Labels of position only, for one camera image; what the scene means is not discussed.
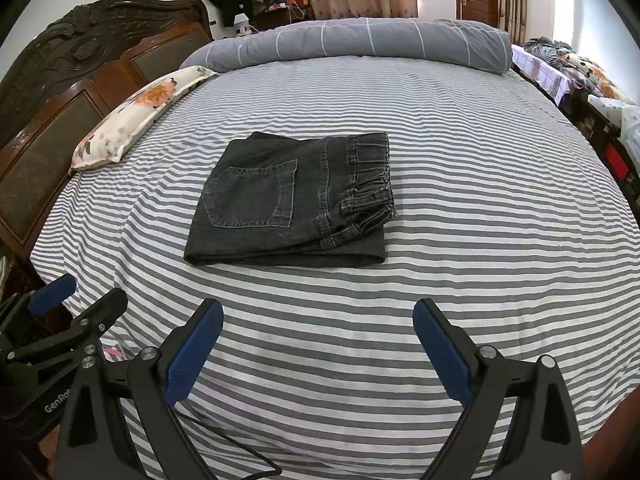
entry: pocket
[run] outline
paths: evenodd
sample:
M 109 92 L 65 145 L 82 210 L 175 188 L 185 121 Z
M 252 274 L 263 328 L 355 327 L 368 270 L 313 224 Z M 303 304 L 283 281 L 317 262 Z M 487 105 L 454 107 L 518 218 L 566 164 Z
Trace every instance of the pocket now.
M 207 180 L 202 201 L 216 227 L 289 227 L 298 160 L 266 168 L 226 168 Z

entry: screw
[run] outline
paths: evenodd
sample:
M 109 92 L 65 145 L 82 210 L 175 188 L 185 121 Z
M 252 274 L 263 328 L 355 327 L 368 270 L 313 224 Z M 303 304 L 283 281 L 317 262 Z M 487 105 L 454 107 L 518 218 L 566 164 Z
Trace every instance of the screw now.
M 556 366 L 556 360 L 553 359 L 550 355 L 543 355 L 542 359 L 540 360 L 542 361 L 542 364 L 547 368 L 553 368 L 554 366 Z
M 146 348 L 143 348 L 140 351 L 140 357 L 142 357 L 145 361 L 148 361 L 149 359 L 153 359 L 154 357 L 156 357 L 157 354 L 158 354 L 158 349 L 156 349 L 153 346 L 148 346 Z
M 484 345 L 480 347 L 480 355 L 487 359 L 493 359 L 498 355 L 498 351 L 489 345 Z
M 80 365 L 82 368 L 91 368 L 95 364 L 95 357 L 89 356 L 85 357 L 80 361 Z

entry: orange flower print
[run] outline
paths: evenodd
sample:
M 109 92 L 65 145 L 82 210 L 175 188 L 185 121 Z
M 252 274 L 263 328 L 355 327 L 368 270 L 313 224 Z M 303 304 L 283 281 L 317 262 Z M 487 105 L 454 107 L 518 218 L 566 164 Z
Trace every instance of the orange flower print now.
M 177 82 L 172 77 L 171 80 L 146 90 L 136 98 L 135 102 L 141 106 L 158 108 L 174 96 L 176 85 Z

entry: blue rubber pad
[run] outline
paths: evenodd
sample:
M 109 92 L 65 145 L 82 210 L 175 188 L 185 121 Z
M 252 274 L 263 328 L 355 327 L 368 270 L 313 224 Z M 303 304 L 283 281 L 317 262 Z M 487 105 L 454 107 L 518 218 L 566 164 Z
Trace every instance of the blue rubber pad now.
M 474 397 L 469 370 L 447 333 L 422 301 L 414 306 L 414 330 L 449 398 L 466 407 Z
M 34 293 L 29 302 L 29 312 L 42 316 L 58 306 L 76 291 L 76 279 L 71 274 L 63 274 L 55 282 L 49 283 Z
M 166 368 L 162 398 L 170 408 L 174 407 L 179 400 L 187 398 L 222 332 L 224 325 L 222 305 L 219 301 L 211 301 L 204 316 L 200 318 L 184 345 L 176 352 L 174 359 Z

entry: black cable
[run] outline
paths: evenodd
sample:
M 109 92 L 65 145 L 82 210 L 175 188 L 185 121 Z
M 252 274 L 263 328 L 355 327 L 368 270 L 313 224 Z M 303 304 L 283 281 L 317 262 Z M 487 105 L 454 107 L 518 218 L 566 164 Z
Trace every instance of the black cable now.
M 268 464 L 269 467 L 271 467 L 273 469 L 272 471 L 260 471 L 259 473 L 253 473 L 251 475 L 245 476 L 241 480 L 258 480 L 260 478 L 268 478 L 270 476 L 278 476 L 278 475 L 282 474 L 282 468 L 278 464 L 276 464 L 273 460 L 271 460 L 270 458 L 265 457 L 261 453 L 258 453 L 256 450 L 251 449 L 249 446 L 246 446 L 242 442 L 238 442 L 236 439 L 231 438 L 223 430 L 220 430 L 220 428 L 216 428 L 215 426 L 212 426 L 210 424 L 206 424 L 206 423 L 202 422 L 201 420 L 198 420 L 197 418 L 194 418 L 194 417 L 189 416 L 189 415 L 185 415 L 184 413 L 180 413 L 177 410 L 173 410 L 173 411 L 174 411 L 174 413 L 176 415 L 180 416 L 181 418 L 184 418 L 185 420 L 190 420 L 191 422 L 194 422 L 195 424 L 197 424 L 199 426 L 202 426 L 203 428 L 206 428 L 209 431 L 212 431 L 216 435 L 221 436 L 225 440 L 228 440 L 229 442 L 231 442 L 235 446 L 238 446 L 240 449 L 244 449 L 247 453 L 251 453 L 253 456 L 255 456 L 256 458 L 259 458 L 260 460 L 262 460 L 264 463 Z

